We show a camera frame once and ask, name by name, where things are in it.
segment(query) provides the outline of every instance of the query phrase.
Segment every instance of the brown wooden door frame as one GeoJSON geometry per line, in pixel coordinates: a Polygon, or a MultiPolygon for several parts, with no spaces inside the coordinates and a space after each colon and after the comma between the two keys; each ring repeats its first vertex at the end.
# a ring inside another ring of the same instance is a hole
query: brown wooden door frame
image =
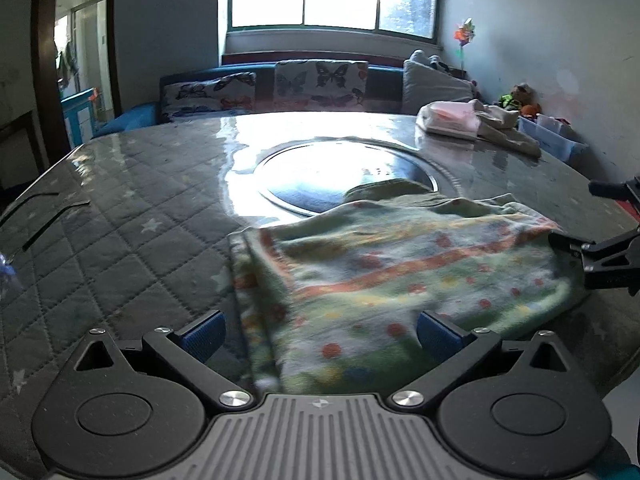
{"type": "MultiPolygon", "coordinates": [[[[113,41],[113,0],[107,0],[107,53],[114,115],[122,113],[115,44],[113,41]]],[[[56,0],[31,0],[31,70],[33,89],[40,119],[42,140],[50,164],[55,164],[70,151],[65,120],[58,91],[56,69],[56,0]]]]}

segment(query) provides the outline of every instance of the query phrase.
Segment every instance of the blue sofa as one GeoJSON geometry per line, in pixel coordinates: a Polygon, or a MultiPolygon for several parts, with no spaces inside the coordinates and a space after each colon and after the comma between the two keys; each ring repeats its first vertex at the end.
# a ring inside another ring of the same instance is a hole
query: blue sofa
{"type": "MultiPolygon", "coordinates": [[[[255,72],[256,112],[273,110],[273,83],[275,63],[244,63],[223,65],[197,72],[184,72],[160,79],[158,96],[164,86],[187,81],[206,81],[237,72],[255,72]]],[[[365,110],[369,112],[399,113],[402,103],[402,69],[369,65],[365,90],[365,110]]],[[[137,128],[154,126],[160,122],[160,103],[145,103],[127,110],[98,130],[95,137],[137,128]]]]}

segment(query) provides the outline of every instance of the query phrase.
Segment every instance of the plastic storage bin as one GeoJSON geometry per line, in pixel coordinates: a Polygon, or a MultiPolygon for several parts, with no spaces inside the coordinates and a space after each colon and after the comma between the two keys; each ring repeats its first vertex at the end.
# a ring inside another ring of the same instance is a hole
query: plastic storage bin
{"type": "Polygon", "coordinates": [[[533,137],[540,143],[540,148],[547,153],[568,162],[572,156],[578,155],[588,146],[581,142],[565,139],[551,130],[547,130],[540,124],[529,121],[524,117],[518,119],[518,131],[533,137]]]}

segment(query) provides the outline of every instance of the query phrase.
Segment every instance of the blue gripper pad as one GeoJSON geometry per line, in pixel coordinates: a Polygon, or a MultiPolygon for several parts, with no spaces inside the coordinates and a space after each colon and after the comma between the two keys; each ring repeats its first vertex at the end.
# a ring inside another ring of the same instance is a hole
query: blue gripper pad
{"type": "Polygon", "coordinates": [[[203,363],[225,341],[225,316],[219,310],[209,312],[176,332],[175,335],[178,346],[203,363]]]}
{"type": "Polygon", "coordinates": [[[422,348],[441,363],[474,340],[469,332],[429,312],[420,314],[416,333],[422,348]]]}

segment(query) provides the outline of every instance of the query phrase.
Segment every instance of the silver screw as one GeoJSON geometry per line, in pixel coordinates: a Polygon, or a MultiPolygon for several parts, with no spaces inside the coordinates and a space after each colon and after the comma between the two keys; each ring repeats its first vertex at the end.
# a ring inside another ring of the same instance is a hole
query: silver screw
{"type": "Polygon", "coordinates": [[[220,395],[220,403],[232,408],[239,408],[245,406],[251,400],[251,395],[247,392],[240,392],[239,390],[229,390],[220,395]]]}
{"type": "Polygon", "coordinates": [[[391,400],[398,406],[418,406],[424,402],[424,395],[414,390],[403,390],[394,393],[391,400]]]}

